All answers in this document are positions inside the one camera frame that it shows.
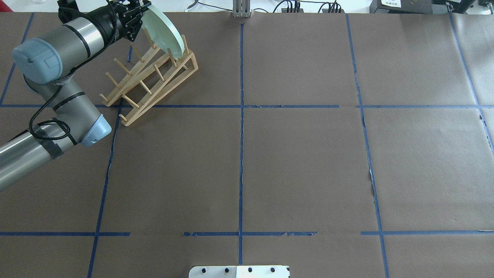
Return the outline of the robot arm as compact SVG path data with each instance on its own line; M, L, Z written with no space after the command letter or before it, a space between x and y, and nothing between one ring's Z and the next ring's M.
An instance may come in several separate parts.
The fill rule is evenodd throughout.
M134 41L151 7L149 0L108 0L85 14L75 0L57 3L62 26L12 51L26 85L45 103L27 129L1 147L1 191L72 147L90 147L110 134L112 127L73 76L119 39Z

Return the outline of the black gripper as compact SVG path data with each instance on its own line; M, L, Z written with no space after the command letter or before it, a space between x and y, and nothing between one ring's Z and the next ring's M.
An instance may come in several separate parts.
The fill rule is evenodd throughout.
M134 41L143 25L144 13L149 9L150 0L108 0L110 7L111 41L125 38Z

